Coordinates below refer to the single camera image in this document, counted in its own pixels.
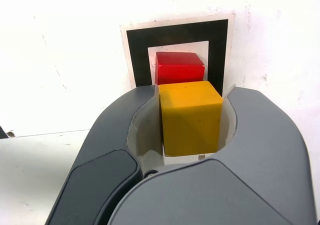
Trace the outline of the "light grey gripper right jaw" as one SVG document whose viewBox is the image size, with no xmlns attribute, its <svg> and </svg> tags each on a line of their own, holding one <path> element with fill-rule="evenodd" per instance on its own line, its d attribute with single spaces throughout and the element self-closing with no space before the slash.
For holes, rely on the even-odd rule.
<svg viewBox="0 0 320 225">
<path fill-rule="evenodd" d="M 292 119 L 261 92 L 234 87 L 222 124 L 222 149 L 144 179 L 109 224 L 312 225 L 310 161 Z"/>
</svg>

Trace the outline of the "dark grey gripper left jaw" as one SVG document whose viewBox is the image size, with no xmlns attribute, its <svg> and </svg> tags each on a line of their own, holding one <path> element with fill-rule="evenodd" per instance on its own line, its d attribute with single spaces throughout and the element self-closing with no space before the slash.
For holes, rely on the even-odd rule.
<svg viewBox="0 0 320 225">
<path fill-rule="evenodd" d="M 110 104 L 89 130 L 46 220 L 105 225 L 119 201 L 163 165 L 159 87 L 136 87 Z"/>
</svg>

